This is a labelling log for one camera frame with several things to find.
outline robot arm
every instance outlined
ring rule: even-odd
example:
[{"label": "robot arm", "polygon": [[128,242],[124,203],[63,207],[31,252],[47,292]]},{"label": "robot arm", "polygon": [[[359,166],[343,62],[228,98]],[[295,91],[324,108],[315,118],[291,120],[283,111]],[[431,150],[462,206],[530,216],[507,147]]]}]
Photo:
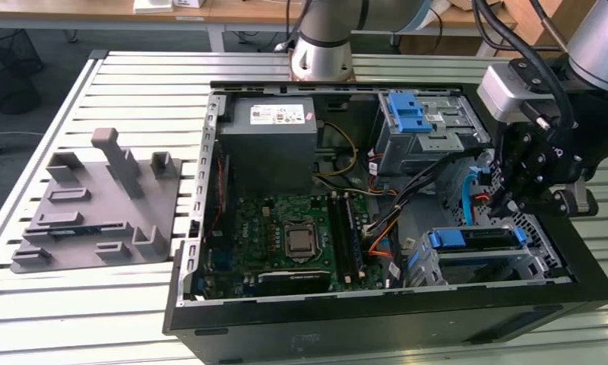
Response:
[{"label": "robot arm", "polygon": [[[415,29],[430,0],[307,0],[300,39],[291,59],[302,81],[344,81],[352,77],[352,30],[400,32]],[[538,0],[543,24],[555,33]],[[475,16],[523,54],[494,63],[479,96],[501,121],[495,168],[501,188],[490,206],[494,215],[518,211],[563,216],[595,215],[589,181],[608,157],[608,0],[599,0],[566,46],[569,54],[546,62],[537,50],[498,20],[485,0],[474,0]],[[565,189],[551,191],[554,186]]]},{"label": "robot arm", "polygon": [[[490,204],[498,216],[598,213],[586,181],[608,157],[608,0],[598,1],[569,54],[549,66],[569,97],[570,120],[529,59],[493,64],[479,86],[481,99],[503,122],[497,144],[502,181]],[[565,189],[553,192],[557,185]]]},{"label": "robot arm", "polygon": [[303,81],[344,81],[352,75],[352,30],[400,32],[419,27],[431,0],[308,0],[291,59]]}]

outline gray carpet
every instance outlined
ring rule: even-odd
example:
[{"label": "gray carpet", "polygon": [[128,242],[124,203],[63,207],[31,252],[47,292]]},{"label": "gray carpet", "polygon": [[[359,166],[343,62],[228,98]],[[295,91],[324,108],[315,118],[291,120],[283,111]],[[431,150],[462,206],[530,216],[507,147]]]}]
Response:
[{"label": "gray carpet", "polygon": [[[79,42],[67,43],[60,30],[30,30],[32,41],[46,63],[44,70],[32,79],[36,83],[43,103],[39,108],[20,116],[5,116],[0,113],[0,132],[27,131],[46,132],[62,106],[66,95],[72,88],[87,57],[94,49],[119,51],[182,51],[208,52],[210,39],[206,32],[175,31],[79,31]],[[226,33],[226,50],[228,52],[270,52],[268,46],[284,39],[280,33],[260,33],[250,36],[247,44],[239,44],[239,38]],[[388,36],[358,35],[352,38],[352,49],[356,53],[394,53]],[[28,163],[40,137],[35,135],[0,135],[0,207]]]}]

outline slotted aluminum table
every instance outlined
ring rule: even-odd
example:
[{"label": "slotted aluminum table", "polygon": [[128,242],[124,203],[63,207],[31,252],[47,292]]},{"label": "slotted aluminum table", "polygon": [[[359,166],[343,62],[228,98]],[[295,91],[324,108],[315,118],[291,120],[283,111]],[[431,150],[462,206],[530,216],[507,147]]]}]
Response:
[{"label": "slotted aluminum table", "polygon": [[[493,60],[355,56],[356,77],[359,81],[478,83]],[[44,165],[52,152],[74,151],[83,160],[106,160],[91,147],[98,127],[118,128],[120,145],[132,148],[138,159],[150,158],[154,151],[170,151],[186,160],[176,211],[187,212],[210,82],[288,78],[287,58],[259,53],[111,52],[106,59],[88,61],[0,211],[0,364],[200,363],[180,341],[162,333],[171,262],[18,275],[9,270],[11,255],[48,184]],[[608,159],[590,185],[601,213],[575,225],[608,275]],[[174,232],[188,232],[186,217],[175,219]],[[179,244],[180,240],[172,241],[174,249]],[[314,362],[412,361],[608,363],[608,306],[561,319],[505,344]]]}]

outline gray 3d printed tray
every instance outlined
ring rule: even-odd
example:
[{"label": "gray 3d printed tray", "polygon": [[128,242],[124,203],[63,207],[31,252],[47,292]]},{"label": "gray 3d printed tray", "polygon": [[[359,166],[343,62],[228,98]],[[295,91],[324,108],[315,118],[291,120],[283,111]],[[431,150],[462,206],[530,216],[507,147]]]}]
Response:
[{"label": "gray 3d printed tray", "polygon": [[108,163],[55,153],[52,174],[11,270],[16,273],[132,265],[167,260],[180,186],[180,159],[156,152],[135,161],[115,129],[96,129],[92,144]]}]

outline power supply label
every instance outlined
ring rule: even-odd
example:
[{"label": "power supply label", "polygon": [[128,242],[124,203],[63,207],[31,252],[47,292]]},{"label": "power supply label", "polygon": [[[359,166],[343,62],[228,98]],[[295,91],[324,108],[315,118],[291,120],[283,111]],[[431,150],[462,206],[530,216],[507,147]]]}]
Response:
[{"label": "power supply label", "polygon": [[251,124],[304,124],[304,106],[255,105],[251,108]]}]

